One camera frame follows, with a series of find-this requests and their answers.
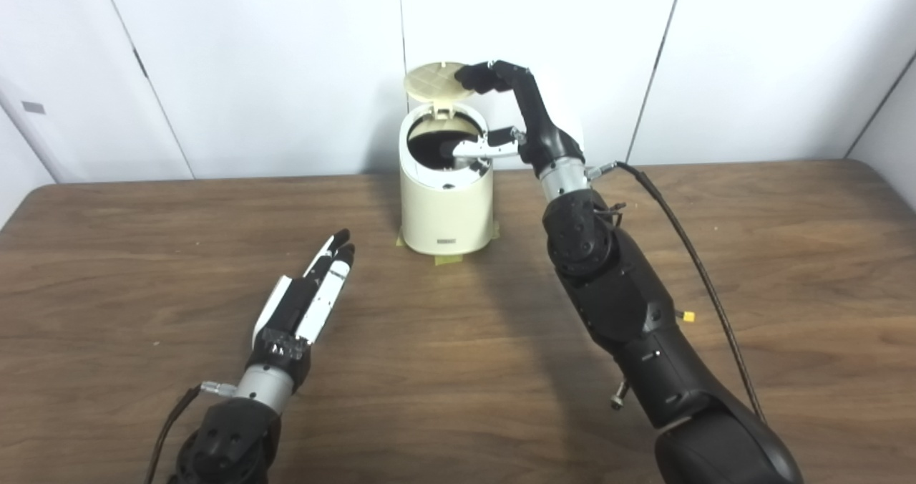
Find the yellow tape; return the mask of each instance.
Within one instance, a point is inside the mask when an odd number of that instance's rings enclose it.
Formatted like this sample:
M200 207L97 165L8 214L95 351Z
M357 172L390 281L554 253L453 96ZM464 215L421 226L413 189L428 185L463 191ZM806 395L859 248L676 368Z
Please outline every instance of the yellow tape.
M500 238L500 222L493 222L493 239ZM395 246L406 246L404 242L404 232L398 232L398 240L395 241ZM436 266L442 266L444 264L454 264L456 262L461 262L464 260L464 257L461 255L442 255L434 257Z
M455 262L461 262L462 260L464 260L464 256L462 255L437 255L436 266L454 264Z

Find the open lid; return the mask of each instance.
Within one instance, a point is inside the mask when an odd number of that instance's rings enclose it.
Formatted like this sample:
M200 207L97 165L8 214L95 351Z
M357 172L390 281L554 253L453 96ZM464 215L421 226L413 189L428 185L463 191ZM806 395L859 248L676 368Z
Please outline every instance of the open lid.
M419 102L448 106L474 93L474 90L465 89L455 79L455 72L461 67L464 67L464 64L449 61L417 67L406 73L404 89L410 97Z

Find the wood grain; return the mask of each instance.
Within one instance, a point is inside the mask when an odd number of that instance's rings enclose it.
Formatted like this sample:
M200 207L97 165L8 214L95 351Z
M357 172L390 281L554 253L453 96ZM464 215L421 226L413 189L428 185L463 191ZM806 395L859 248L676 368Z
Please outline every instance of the wood grain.
M851 161L649 168L729 309L809 482L916 473L916 217ZM658 483L656 434L544 252L530 171L497 174L501 237L433 266L396 247L396 178L40 188L0 232L0 481L140 482L161 422L235 382L279 275L349 227L356 266L285 416L273 482ZM683 247L624 174L598 185L740 394ZM176 424L177 445L213 403Z

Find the black cable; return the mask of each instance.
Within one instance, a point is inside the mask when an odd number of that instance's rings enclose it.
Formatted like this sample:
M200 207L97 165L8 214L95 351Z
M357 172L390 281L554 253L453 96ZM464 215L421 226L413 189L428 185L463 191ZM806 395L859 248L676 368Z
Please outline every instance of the black cable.
M162 426L160 431L160 437L156 440L156 445L153 445L153 455L150 457L150 467L147 468L147 477L144 478L144 484L152 484L153 477L156 475L156 465L160 461L160 454L162 453L162 446L166 442L166 436L169 435L169 429L172 424L175 422L177 417L181 416L181 412L184 412L187 409L187 406L193 402L197 395L200 394L200 384L195 387L191 387L184 393L184 396L181 397L181 400L178 400L174 408L169 413L169 417L166 418L165 424Z
M642 187L645 188L645 191L650 193L652 198L657 201L658 206L661 207L665 216L668 216L668 220L671 221L671 226L674 227L674 231L678 233L678 237L681 237L681 242L683 242L684 247L687 248L687 253L690 253L693 265L696 266L697 272L700 273L700 279L703 281L703 285L706 286L706 292L709 294L709 298L712 299L713 307L716 308L716 315L719 316L719 323L722 324L722 329L726 331L726 339L729 340L729 347L732 349L732 354L735 356L735 363L737 367L739 367L741 381L744 383L745 390L747 391L747 398L750 399L751 408L760 421L766 423L766 418L763 416L763 409L760 407L760 401L756 398L754 384L751 383L750 375L747 373L747 366L745 365L744 358L741 356L741 348L739 347L739 342L735 338L735 331L732 330L732 325L729 323L729 317L726 315L726 309L722 306L722 301L719 301L719 294L717 294L716 288L713 287L713 281L710 280L709 273L706 272L706 267L703 266L700 256L697 255L696 249L693 248L690 237L687 236L687 232L684 231L677 216L674 216L673 210L668 206L661 192L652 184L652 180L650 180L644 172L624 162L616 162L616 164L602 165L602 174L610 172L614 167L622 168L622 170L633 175Z

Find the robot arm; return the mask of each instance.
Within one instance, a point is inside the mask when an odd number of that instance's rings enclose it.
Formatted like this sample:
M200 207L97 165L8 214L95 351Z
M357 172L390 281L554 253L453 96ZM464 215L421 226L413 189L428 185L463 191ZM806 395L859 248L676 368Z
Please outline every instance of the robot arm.
M228 400L210 407L200 429L181 446L170 484L268 481L281 415L308 375L311 346L353 266L349 239L350 232L340 230L318 250L304 275L281 276L255 323L251 354L238 386L202 384L201 390ZM154 455L151 471L156 460Z
M592 340L614 357L652 425L667 429L655 447L665 482L801 484L789 449L681 333L671 295L611 222L616 207L591 188L581 149L550 121L530 71L497 61L455 77L477 92L513 90L527 128L518 151L547 198L547 254Z

